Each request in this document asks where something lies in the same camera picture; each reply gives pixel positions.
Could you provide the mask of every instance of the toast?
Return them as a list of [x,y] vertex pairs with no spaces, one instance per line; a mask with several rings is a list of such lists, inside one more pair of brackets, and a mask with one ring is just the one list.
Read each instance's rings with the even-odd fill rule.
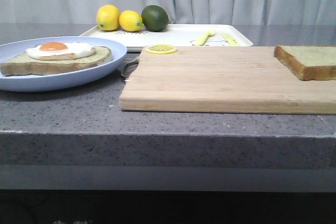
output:
[[277,45],[274,56],[300,80],[336,80],[335,46]]
[[73,60],[38,60],[27,53],[20,54],[0,64],[4,76],[48,75],[92,68],[112,60],[108,47],[96,47],[96,52],[87,57]]

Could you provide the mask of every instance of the wooden cutting board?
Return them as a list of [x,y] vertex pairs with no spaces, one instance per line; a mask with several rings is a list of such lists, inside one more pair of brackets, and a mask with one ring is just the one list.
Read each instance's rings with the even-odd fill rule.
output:
[[336,114],[336,80],[300,81],[274,47],[143,50],[120,104],[137,111]]

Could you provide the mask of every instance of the light blue plate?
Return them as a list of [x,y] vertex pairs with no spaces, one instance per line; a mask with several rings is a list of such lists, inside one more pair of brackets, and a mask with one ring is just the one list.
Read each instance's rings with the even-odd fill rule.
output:
[[84,36],[49,37],[40,39],[30,39],[0,46],[0,63],[22,54],[28,47],[35,47],[50,41],[59,42],[86,42],[92,46],[106,46],[112,51],[112,61],[97,67],[60,74],[50,74],[47,76],[4,76],[0,73],[0,90],[17,92],[37,92],[51,91],[71,88],[98,80],[117,69],[122,63],[127,53],[127,48],[123,44],[101,38],[91,38]]

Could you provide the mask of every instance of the lime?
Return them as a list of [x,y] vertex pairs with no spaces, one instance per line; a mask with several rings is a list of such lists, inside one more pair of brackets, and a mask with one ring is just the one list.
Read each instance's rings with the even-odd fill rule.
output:
[[134,10],[125,10],[119,16],[119,24],[126,31],[139,31],[143,27],[142,17]]
[[112,31],[119,27],[120,11],[114,5],[104,5],[97,11],[97,26],[102,31]]
[[149,31],[162,31],[169,23],[168,14],[161,6],[148,5],[142,10],[141,16]]
[[166,54],[171,54],[173,52],[176,52],[177,48],[172,45],[158,44],[158,45],[146,47],[145,50],[151,54],[166,55]]

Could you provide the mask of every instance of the plate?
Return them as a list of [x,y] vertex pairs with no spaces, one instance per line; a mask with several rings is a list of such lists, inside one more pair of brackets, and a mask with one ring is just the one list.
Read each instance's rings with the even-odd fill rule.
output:
[[252,46],[253,43],[230,25],[216,24],[169,24],[160,32],[147,31],[145,28],[138,32],[122,29],[115,31],[101,31],[97,26],[81,34],[93,38],[112,39],[123,43],[129,52],[140,52],[143,47],[156,44],[170,44],[173,46],[192,46],[193,41],[208,29],[215,29],[216,34],[209,37],[203,46],[229,46],[221,33],[233,36],[241,46]]
[[16,92],[39,92],[71,88],[98,80],[111,72],[122,63],[127,48],[120,42],[82,36],[49,37],[23,40],[0,46],[0,63],[22,54],[26,48],[49,41],[58,42],[86,42],[93,46],[106,46],[112,51],[112,61],[89,69],[38,76],[4,76],[0,73],[0,90]]

